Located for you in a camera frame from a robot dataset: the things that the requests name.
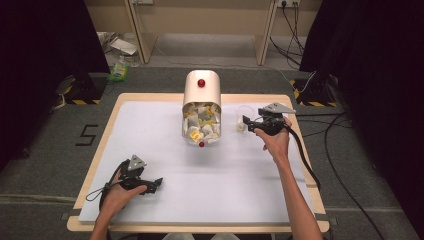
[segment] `wooden table edge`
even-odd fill
[[[78,194],[78,198],[75,202],[73,209],[82,209],[85,201],[85,196],[88,194],[88,190],[93,181],[94,174],[98,167],[99,161],[102,157],[103,150],[106,146],[108,138],[110,136],[111,130],[115,119],[119,113],[121,105],[125,101],[180,101],[181,105],[183,103],[184,94],[183,93],[123,93],[119,95],[116,104],[112,110],[112,113],[109,117],[108,123],[103,132],[103,136],[100,140],[99,146],[97,147],[96,153],[93,157],[93,161],[90,165],[90,168],[87,172],[84,183],[81,187],[81,191]],[[275,95],[275,94],[221,94],[221,103],[225,102],[280,102],[285,103],[287,107],[293,109],[291,100],[287,95]],[[299,124],[294,114],[289,114],[289,119],[292,122],[292,129],[299,135],[299,138],[304,145],[302,135],[300,133]],[[309,162],[309,157],[305,151],[305,157],[307,162]],[[321,195],[318,191],[318,188],[315,184],[315,181],[312,179],[310,174],[307,172],[306,168],[303,166],[303,172],[305,174],[305,181],[311,197],[312,207],[314,213],[325,215],[325,208],[321,199]],[[320,227],[321,232],[327,232],[330,228],[328,221],[317,221],[318,226]],[[92,231],[93,224],[83,224],[78,221],[78,216],[70,216],[67,222],[68,230],[70,231]],[[290,226],[213,226],[213,225],[198,225],[198,226],[181,226],[181,225],[114,225],[110,227],[111,231],[122,231],[122,232],[232,232],[232,233],[278,233],[278,232],[291,232]]]

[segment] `cylindrical container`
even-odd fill
[[[195,70],[186,78],[182,135],[199,147],[221,138],[221,86],[219,76],[210,70]]]

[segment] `wall outlet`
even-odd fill
[[[300,0],[278,0],[278,7],[283,7],[283,1],[286,1],[286,8],[294,8],[300,5]]]

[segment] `left hand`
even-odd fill
[[[119,172],[116,174],[114,181],[118,180]],[[103,202],[101,212],[107,211],[112,216],[119,212],[131,198],[147,190],[147,186],[138,186],[131,190],[125,190],[119,183],[113,185]]]

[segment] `red button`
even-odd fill
[[[199,79],[199,81],[197,81],[197,86],[199,86],[199,87],[204,87],[205,84],[206,84],[206,82],[203,79]]]

